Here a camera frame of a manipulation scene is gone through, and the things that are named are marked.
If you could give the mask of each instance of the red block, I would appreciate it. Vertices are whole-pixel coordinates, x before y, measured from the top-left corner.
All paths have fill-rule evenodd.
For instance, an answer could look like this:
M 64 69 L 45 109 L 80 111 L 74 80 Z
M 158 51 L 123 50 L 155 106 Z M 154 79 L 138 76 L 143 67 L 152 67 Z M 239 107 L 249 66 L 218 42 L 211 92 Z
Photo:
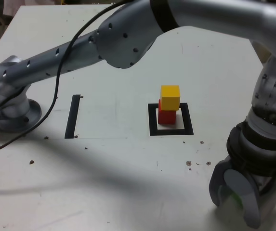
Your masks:
M 158 123 L 159 124 L 175 124 L 176 111 L 162 111 L 160 100 L 158 103 Z

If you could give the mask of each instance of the black cable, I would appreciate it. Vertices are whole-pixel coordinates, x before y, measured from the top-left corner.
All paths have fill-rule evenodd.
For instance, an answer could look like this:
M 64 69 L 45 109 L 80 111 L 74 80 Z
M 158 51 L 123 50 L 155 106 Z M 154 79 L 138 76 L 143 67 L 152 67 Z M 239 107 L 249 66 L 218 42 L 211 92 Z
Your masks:
M 55 81 L 55 91 L 54 91 L 54 97 L 53 97 L 53 101 L 52 101 L 52 104 L 49 108 L 49 110 L 47 111 L 47 113 L 45 114 L 45 116 L 36 124 L 34 125 L 33 127 L 31 127 L 29 130 L 23 132 L 22 134 L 20 134 L 19 136 L 13 138 L 12 140 L 6 142 L 5 144 L 1 145 L 0 146 L 0 150 L 2 148 L 5 148 L 6 146 L 8 146 L 9 144 L 11 144 L 12 142 L 16 141 L 17 139 L 25 136 L 26 134 L 30 133 L 31 131 L 33 131 L 34 129 L 38 128 L 39 125 L 41 125 L 46 118 L 48 118 L 49 114 L 51 113 L 52 109 L 54 108 L 54 105 L 55 105 L 55 102 L 56 102 L 56 98 L 57 98 L 57 93 L 58 93 L 58 90 L 59 90 L 59 82 L 60 82 L 60 75 L 61 75 L 61 70 L 62 70 L 62 67 L 63 67 L 63 64 L 64 62 L 66 61 L 66 59 L 69 57 L 70 53 L 71 53 L 71 49 L 72 49 L 72 46 L 74 45 L 74 43 L 76 42 L 77 38 L 82 34 L 82 32 L 87 28 L 89 27 L 95 20 L 97 20 L 100 16 L 102 16 L 103 14 L 107 13 L 108 11 L 118 7 L 118 6 L 121 6 L 123 4 L 126 4 L 128 2 L 131 2 L 133 0 L 123 0 L 123 1 L 120 1 L 118 3 L 115 3 L 107 8 L 105 8 L 104 10 L 100 11 L 97 15 L 95 15 L 90 21 L 88 21 L 79 31 L 78 33 L 72 38 L 70 44 L 68 45 L 61 61 L 60 61 L 60 64 L 59 64 L 59 67 L 57 69 L 57 75 L 56 75 L 56 81 Z

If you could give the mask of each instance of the robotic arm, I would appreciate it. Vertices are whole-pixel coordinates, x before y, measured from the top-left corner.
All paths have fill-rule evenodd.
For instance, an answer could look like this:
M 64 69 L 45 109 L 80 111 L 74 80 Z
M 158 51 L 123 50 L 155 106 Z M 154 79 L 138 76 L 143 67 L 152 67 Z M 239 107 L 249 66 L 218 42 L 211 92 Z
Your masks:
M 231 192 L 242 200 L 247 225 L 258 228 L 276 205 L 276 4 L 256 0 L 135 0 L 80 37 L 62 73 L 102 60 L 116 68 L 137 63 L 155 39 L 180 26 L 195 26 L 255 40 L 272 56 L 259 76 L 246 120 L 232 129 L 229 156 L 216 165 L 210 196 L 219 206 Z M 69 43 L 0 64 L 0 130 L 19 132 L 41 117 L 26 97 L 29 86 L 56 76 Z

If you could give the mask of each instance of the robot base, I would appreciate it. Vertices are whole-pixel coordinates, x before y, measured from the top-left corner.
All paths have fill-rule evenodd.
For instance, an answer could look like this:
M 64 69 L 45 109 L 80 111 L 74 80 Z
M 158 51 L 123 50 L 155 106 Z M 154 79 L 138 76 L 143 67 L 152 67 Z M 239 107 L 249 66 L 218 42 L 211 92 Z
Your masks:
M 30 108 L 29 111 L 20 117 L 8 118 L 0 112 L 0 131 L 2 132 L 22 132 L 34 125 L 41 118 L 40 105 L 34 100 L 28 100 Z

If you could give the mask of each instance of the green object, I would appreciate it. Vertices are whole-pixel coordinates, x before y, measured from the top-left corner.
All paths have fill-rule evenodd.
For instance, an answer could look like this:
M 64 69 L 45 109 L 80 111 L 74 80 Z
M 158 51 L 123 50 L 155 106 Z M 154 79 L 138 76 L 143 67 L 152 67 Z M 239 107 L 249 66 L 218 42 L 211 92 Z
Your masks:
M 235 192 L 233 192 L 231 196 L 232 196 L 232 198 L 237 202 L 237 204 L 238 204 L 241 208 L 243 208 L 243 203 L 242 203 L 242 200 L 240 199 L 240 197 L 239 197 Z

